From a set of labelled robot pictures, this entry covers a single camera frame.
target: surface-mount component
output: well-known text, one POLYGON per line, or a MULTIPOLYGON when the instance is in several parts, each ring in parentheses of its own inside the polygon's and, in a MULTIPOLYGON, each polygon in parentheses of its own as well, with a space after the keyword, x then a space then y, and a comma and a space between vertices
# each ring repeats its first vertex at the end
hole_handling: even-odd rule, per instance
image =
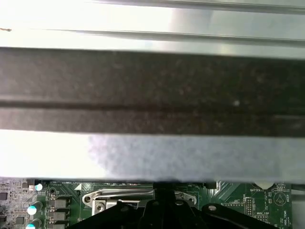
POLYGON ((63 221, 66 219, 66 212, 53 211, 53 212, 49 212, 48 216, 49 216, 50 220, 63 221))
POLYGON ((29 184, 27 182, 23 182, 21 185, 22 188, 28 188, 29 184))
POLYGON ((50 200, 49 205, 53 206, 54 208, 66 208, 67 207, 67 200, 66 199, 50 200))
POLYGON ((0 223, 6 222, 6 215, 0 214, 0 223))
POLYGON ((24 217, 17 217, 15 224, 16 225, 23 225, 24 224, 24 217))
POLYGON ((48 229, 65 229, 65 224, 48 224, 48 229))
POLYGON ((1 192, 0 193, 0 200, 7 200, 8 199, 8 193, 7 192, 1 192))

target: reflective metal surface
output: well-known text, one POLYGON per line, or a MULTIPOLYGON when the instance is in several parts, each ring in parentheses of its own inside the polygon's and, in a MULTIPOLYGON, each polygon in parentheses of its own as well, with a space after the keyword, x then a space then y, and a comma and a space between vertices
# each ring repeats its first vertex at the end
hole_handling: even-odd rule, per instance
POLYGON ((305 183, 304 138, 0 131, 3 177, 305 183))
POLYGON ((2 47, 305 57, 305 4, 300 1, 0 4, 2 47))

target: metal bracket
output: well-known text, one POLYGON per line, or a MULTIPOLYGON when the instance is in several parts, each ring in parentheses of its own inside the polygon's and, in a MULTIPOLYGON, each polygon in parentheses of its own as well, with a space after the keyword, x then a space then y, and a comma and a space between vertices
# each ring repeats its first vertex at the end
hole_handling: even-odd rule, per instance
MULTIPOLYGON (((110 201, 110 198, 120 198, 120 197, 131 197, 131 196, 152 196, 154 191, 152 189, 138 189, 138 188, 103 188, 97 191, 87 193, 82 197, 82 202, 93 208, 96 203, 103 204, 104 209, 107 209, 107 203, 110 201)), ((195 196, 190 195, 188 193, 184 193, 181 191, 175 191, 176 199, 183 199, 194 205, 197 203, 197 199, 195 196)), ((115 205, 117 200, 111 200, 112 205, 115 205)), ((130 201, 133 203, 139 203, 139 200, 120 200, 121 202, 129 203, 130 201)))

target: green circuit board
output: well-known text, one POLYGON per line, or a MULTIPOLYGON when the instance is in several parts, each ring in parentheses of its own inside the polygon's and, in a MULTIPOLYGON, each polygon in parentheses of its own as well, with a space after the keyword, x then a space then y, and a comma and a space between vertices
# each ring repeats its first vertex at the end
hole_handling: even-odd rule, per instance
MULTIPOLYGON (((141 188, 152 189, 150 184, 96 183, 96 182, 50 182, 37 193, 37 200, 44 208, 35 218, 43 222, 42 229, 48 228, 48 201, 50 191, 56 198, 69 198, 69 225, 92 215, 92 208, 82 202, 82 196, 102 188, 141 188)), ((263 190, 254 184, 217 182, 217 188, 207 189, 200 184, 178 184, 176 189, 196 197, 196 207, 201 209, 208 203, 218 203, 254 217, 280 229, 292 228, 291 186, 274 184, 263 190)))

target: metal rail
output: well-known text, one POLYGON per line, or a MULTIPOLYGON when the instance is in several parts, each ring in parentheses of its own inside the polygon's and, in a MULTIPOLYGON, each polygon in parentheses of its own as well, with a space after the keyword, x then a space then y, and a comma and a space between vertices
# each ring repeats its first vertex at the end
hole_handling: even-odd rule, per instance
POLYGON ((299 0, 0 4, 0 47, 305 57, 305 4, 299 0))

